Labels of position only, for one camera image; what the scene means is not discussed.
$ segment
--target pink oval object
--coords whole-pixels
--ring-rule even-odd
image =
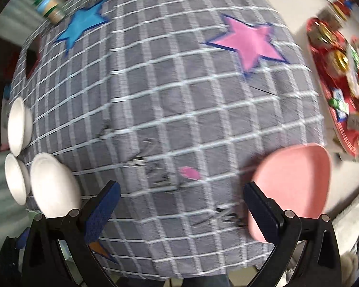
[[[299,217],[318,218],[326,204],[331,176],[331,159],[317,143],[295,145],[270,154],[257,168],[253,181],[274,199],[282,210]],[[249,212],[248,229],[253,239],[266,243]]]
[[[178,171],[181,174],[181,176],[186,179],[200,180],[201,178],[199,171],[194,169],[193,167],[183,166],[180,167]]]

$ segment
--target curtain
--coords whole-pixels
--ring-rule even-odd
[[[0,38],[22,47],[44,18],[33,5],[35,0],[10,0],[0,14]]]
[[[15,202],[5,181],[4,162],[8,153],[0,152],[0,249],[7,236],[18,237],[30,226],[25,206]]]

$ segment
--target screw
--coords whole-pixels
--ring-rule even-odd
[[[34,220],[40,221],[40,220],[42,219],[42,216],[43,216],[43,214],[37,214],[37,215],[34,217]]]
[[[77,217],[79,215],[80,211],[78,209],[72,209],[70,212],[69,212],[69,215],[71,217]]]
[[[294,218],[295,217],[295,213],[292,210],[286,210],[284,212],[285,216],[288,218]]]
[[[321,216],[321,218],[322,218],[322,220],[325,221],[325,222],[329,222],[329,221],[330,221],[330,217],[327,216],[326,214],[323,214],[323,215]]]

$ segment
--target printed pattern on tablecloth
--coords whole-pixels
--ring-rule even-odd
[[[64,9],[70,17],[97,1]],[[269,153],[323,144],[317,93],[290,31],[267,0],[108,0],[101,12],[111,22],[85,32],[68,56],[54,41],[69,17],[55,28],[44,23],[23,48],[11,101],[22,96],[34,118],[27,166],[39,152],[53,154],[73,171],[83,201],[110,179],[120,183],[100,237],[119,263],[99,257],[109,271],[166,279],[261,264],[272,245],[246,228],[214,219],[192,226],[216,207],[244,217],[241,184]],[[271,43],[289,64],[260,60],[244,77],[236,53],[205,44],[226,32],[221,14],[271,24]],[[41,61],[26,80],[26,49],[41,32]],[[157,142],[146,167],[123,167],[146,138]],[[200,180],[181,176],[183,167]],[[165,174],[181,189],[157,185]],[[32,196],[27,206],[37,209]]]

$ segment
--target blue star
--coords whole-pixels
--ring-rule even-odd
[[[102,0],[90,8],[79,9],[74,13],[68,28],[56,40],[56,42],[66,40],[67,54],[85,31],[109,22],[100,14],[101,6],[105,1]]]

